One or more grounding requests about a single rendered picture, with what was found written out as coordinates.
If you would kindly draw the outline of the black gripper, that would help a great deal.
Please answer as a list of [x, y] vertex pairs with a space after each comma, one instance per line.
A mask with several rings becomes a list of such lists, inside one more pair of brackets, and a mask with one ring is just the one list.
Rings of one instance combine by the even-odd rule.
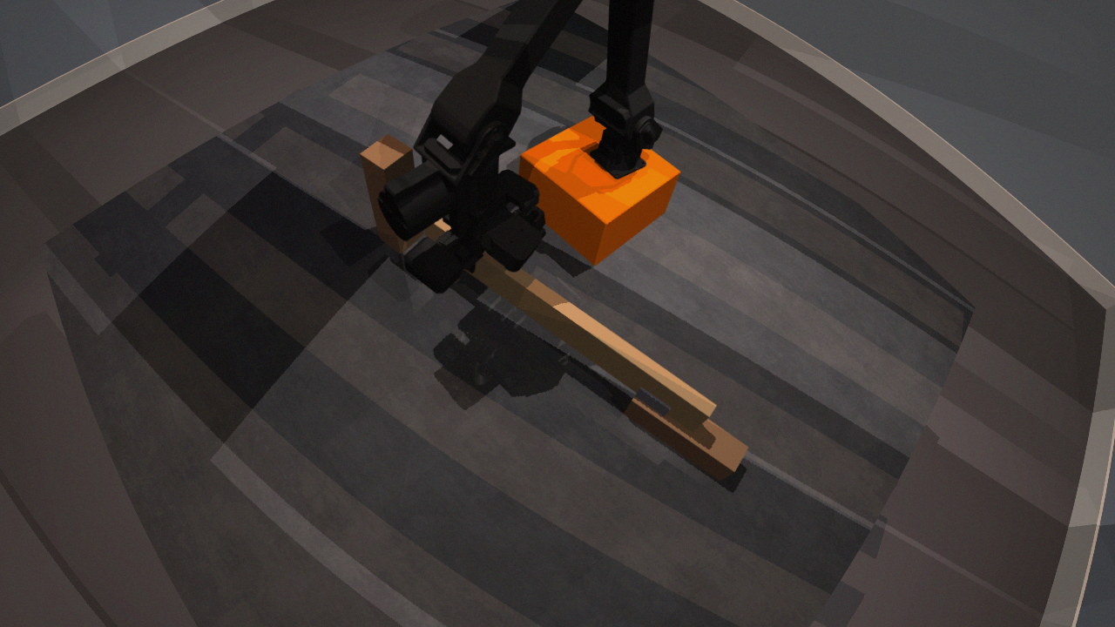
[[512, 202], [517, 204], [518, 211], [524, 212], [525, 209], [539, 203], [539, 196], [540, 190], [535, 184], [511, 170], [501, 171], [497, 195], [478, 206], [467, 206], [456, 202], [456, 210], [443, 218], [443, 222], [449, 225], [450, 230], [436, 241], [426, 237], [414, 245], [409, 253], [405, 254], [406, 270], [429, 287], [435, 295], [445, 293], [450, 284], [459, 279], [463, 269], [474, 273], [476, 263], [484, 255], [471, 252], [471, 237], [479, 219], [491, 218], [502, 199], [505, 205]]

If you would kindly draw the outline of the long wooden rail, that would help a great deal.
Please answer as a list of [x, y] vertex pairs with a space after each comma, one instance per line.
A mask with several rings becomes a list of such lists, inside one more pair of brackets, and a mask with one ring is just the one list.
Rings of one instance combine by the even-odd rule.
[[491, 290], [505, 298], [523, 314], [545, 327], [549, 332], [581, 353], [590, 361], [623, 382], [627, 388], [634, 390], [644, 388], [653, 396], [670, 406], [668, 413], [677, 423], [688, 431], [696, 431], [712, 416], [716, 408], [712, 401], [694, 390], [686, 382], [673, 376], [657, 361], [650, 360], [644, 353], [639, 353], [633, 346], [611, 332], [597, 319], [583, 314], [580, 308], [552, 291], [546, 284], [518, 267], [516, 273], [511, 273], [504, 266], [484, 254], [476, 263], [474, 273], [466, 273], [489, 286]]

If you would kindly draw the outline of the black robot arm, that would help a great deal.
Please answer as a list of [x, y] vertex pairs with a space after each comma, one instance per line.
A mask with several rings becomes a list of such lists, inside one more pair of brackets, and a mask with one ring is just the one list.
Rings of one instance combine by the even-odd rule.
[[[421, 165], [385, 184], [378, 204], [395, 235], [405, 241], [456, 210], [497, 195], [500, 155], [517, 143], [510, 132], [522, 110], [529, 76], [583, 0], [518, 0], [481, 58], [450, 79], [433, 104], [414, 149]], [[655, 0], [610, 0], [605, 81], [589, 95], [590, 113], [605, 127], [597, 160], [614, 179], [644, 168], [662, 128], [644, 86]], [[438, 142], [450, 141], [450, 148]], [[502, 199], [479, 219], [471, 252], [486, 253], [516, 273], [545, 237], [544, 211], [510, 212]]]

